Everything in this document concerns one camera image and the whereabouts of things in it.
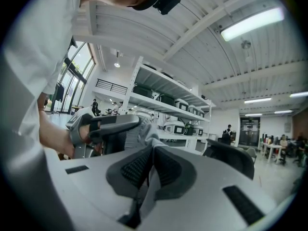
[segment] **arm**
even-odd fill
[[[38,98],[39,112],[39,141],[42,145],[52,148],[60,153],[73,157],[74,146],[71,142],[69,131],[53,124],[44,111],[46,94],[42,93]],[[86,140],[90,126],[80,128],[82,139]]]

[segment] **floor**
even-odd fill
[[[71,115],[50,115],[51,121],[60,127],[66,128],[65,125],[72,117]],[[204,144],[198,142],[196,150],[201,151]],[[254,182],[269,194],[277,204],[280,204],[291,193],[293,182],[301,177],[304,169],[293,164],[293,158],[287,158],[286,165],[277,165],[274,162],[267,163],[267,159],[263,158],[260,153],[257,153],[255,162]]]

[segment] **ceiling light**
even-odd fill
[[[229,41],[244,33],[255,30],[259,27],[266,26],[284,19],[281,8],[275,8],[253,15],[221,32],[225,41]]]
[[[292,110],[284,110],[284,111],[276,111],[275,114],[287,114],[287,113],[292,113]]]
[[[271,101],[271,98],[261,98],[261,99],[254,99],[254,100],[246,100],[244,103],[258,103],[258,102],[264,102],[264,101]]]
[[[245,114],[245,116],[262,116],[262,114]]]
[[[300,97],[306,97],[306,96],[308,96],[308,91],[293,93],[290,95],[290,98],[300,98]]]

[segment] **white table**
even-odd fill
[[[277,161],[276,161],[276,164],[277,164],[279,162],[280,157],[281,157],[281,150],[282,150],[283,147],[281,145],[266,144],[264,142],[262,142],[262,144],[263,144],[263,157],[265,157],[266,149],[270,148],[268,163],[270,163],[270,159],[271,159],[271,156],[273,154],[273,150],[274,149],[279,149],[278,157],[277,157]]]

